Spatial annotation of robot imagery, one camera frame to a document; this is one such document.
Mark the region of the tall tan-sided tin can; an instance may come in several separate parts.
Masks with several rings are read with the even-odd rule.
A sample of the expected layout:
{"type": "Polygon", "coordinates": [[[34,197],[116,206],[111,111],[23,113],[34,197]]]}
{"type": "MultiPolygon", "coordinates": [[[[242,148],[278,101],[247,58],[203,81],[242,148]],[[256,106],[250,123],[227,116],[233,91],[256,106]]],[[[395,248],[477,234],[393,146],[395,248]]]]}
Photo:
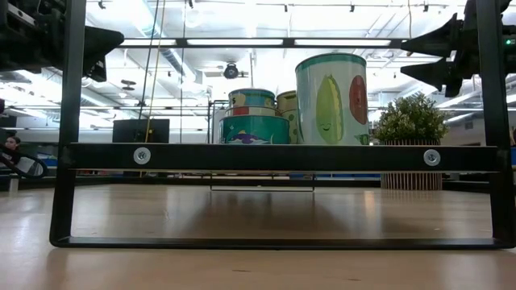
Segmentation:
{"type": "Polygon", "coordinates": [[[277,109],[280,112],[296,110],[297,108],[298,100],[295,90],[286,91],[277,95],[277,109]]]}

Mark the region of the tall corn and tomato can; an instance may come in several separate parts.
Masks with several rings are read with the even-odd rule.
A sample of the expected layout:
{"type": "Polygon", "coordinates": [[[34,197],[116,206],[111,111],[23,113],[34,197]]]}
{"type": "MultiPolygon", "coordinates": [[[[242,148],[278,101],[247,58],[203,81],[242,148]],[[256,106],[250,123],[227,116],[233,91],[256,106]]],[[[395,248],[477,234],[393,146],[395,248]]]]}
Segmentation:
{"type": "Polygon", "coordinates": [[[295,68],[298,142],[368,146],[366,60],[351,53],[309,57],[295,68]]]}

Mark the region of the black monitor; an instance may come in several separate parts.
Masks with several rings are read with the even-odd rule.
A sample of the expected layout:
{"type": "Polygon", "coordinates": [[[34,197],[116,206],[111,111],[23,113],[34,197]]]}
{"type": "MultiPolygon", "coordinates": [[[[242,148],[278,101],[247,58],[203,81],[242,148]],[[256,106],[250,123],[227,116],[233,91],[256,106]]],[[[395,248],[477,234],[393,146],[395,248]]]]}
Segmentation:
{"type": "Polygon", "coordinates": [[[114,121],[113,143],[169,143],[168,119],[114,121]]]}

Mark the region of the potted green plant, ribbed pot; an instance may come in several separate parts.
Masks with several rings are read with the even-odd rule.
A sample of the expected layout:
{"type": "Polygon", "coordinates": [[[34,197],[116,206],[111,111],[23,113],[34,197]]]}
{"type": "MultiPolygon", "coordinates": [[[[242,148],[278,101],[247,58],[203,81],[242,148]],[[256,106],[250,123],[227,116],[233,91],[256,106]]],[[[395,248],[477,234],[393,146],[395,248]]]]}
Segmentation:
{"type": "MultiPolygon", "coordinates": [[[[390,102],[373,129],[381,145],[439,145],[448,132],[446,114],[423,94],[390,102]]],[[[381,187],[392,190],[435,191],[442,188],[440,173],[382,173],[381,187]]]]}

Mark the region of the black overhead bar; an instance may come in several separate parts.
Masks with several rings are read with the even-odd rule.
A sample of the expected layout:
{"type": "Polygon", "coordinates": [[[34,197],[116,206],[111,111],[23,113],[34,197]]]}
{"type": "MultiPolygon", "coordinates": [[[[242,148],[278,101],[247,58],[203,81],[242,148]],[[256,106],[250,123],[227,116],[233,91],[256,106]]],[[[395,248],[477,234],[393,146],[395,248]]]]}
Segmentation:
{"type": "Polygon", "coordinates": [[[120,48],[395,48],[406,39],[389,38],[161,38],[125,39],[120,48]]]}

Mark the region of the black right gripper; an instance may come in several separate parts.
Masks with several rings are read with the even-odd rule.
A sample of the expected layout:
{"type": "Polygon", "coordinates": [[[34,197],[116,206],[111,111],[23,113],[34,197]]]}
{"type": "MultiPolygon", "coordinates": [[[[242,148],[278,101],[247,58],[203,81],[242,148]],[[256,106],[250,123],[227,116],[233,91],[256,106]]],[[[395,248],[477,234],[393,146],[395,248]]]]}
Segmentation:
{"type": "Polygon", "coordinates": [[[448,62],[445,58],[434,63],[404,66],[400,71],[436,88],[439,92],[445,86],[445,97],[456,97],[460,92],[463,79],[471,78],[478,70],[476,0],[466,2],[464,21],[454,14],[440,28],[401,43],[401,49],[407,52],[449,57],[452,51],[460,47],[461,32],[461,71],[453,62],[448,62]]]}

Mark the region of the black aluminium table frame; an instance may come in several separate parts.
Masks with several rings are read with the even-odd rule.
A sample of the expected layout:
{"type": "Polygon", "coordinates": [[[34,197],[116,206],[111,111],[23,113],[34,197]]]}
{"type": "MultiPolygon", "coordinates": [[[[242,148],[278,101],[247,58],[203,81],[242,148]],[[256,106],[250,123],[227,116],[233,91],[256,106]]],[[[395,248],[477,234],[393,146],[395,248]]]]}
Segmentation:
{"type": "MultiPolygon", "coordinates": [[[[11,178],[0,176],[0,191],[9,189],[11,178]]],[[[53,188],[56,178],[21,179],[19,189],[53,188]]],[[[169,178],[124,178],[108,176],[79,176],[75,186],[101,184],[161,184],[161,185],[188,185],[188,186],[226,186],[226,187],[322,187],[322,188],[380,188],[379,180],[229,180],[229,179],[169,179],[169,178]]],[[[489,182],[484,181],[443,181],[443,190],[490,193],[489,182]]]]}

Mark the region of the short red-banded tin can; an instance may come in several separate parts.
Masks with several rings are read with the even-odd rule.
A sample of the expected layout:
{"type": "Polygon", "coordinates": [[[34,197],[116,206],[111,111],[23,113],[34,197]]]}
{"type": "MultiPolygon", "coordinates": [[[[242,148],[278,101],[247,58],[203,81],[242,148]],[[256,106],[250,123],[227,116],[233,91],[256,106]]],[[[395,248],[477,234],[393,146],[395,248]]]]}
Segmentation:
{"type": "Polygon", "coordinates": [[[236,106],[228,108],[225,111],[226,118],[244,115],[280,117],[281,112],[277,109],[264,106],[236,106]]]}

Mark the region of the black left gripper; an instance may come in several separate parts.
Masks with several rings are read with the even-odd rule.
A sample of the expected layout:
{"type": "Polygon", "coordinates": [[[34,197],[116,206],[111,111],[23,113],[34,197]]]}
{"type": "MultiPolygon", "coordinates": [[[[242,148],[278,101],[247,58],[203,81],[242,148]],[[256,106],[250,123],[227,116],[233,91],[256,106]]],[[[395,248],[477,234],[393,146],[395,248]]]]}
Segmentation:
{"type": "MultiPolygon", "coordinates": [[[[63,68],[65,0],[0,0],[0,72],[63,68]]],[[[124,35],[85,27],[83,76],[105,82],[105,55],[124,35]]]]}

